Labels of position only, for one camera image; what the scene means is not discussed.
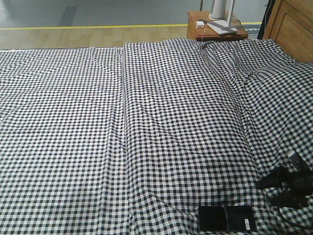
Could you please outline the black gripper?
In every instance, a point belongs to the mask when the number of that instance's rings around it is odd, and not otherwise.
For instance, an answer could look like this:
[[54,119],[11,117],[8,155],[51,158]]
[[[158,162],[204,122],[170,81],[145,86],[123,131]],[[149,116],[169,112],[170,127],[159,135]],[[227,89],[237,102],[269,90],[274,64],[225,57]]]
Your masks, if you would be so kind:
[[270,204],[289,208],[307,207],[306,196],[313,193],[313,171],[296,151],[289,150],[287,156],[297,171],[289,172],[283,166],[275,167],[255,185],[257,188],[282,188],[285,183],[287,188],[270,198]]

